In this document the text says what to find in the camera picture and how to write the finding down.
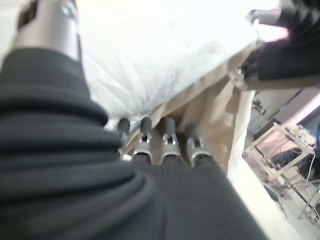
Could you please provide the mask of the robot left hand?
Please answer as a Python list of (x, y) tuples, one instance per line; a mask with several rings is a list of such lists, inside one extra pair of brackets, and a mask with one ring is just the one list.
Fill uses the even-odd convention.
[(82, 66), (73, 0), (31, 0), (0, 70), (3, 240), (264, 240), (211, 156), (120, 157)]

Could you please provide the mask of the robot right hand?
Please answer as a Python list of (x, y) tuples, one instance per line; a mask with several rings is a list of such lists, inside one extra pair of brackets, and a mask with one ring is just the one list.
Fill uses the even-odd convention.
[(320, 73), (320, 4), (299, 0), (292, 7), (247, 14), (250, 23), (287, 30), (285, 38), (261, 43), (243, 63), (246, 78), (262, 81), (316, 76)]

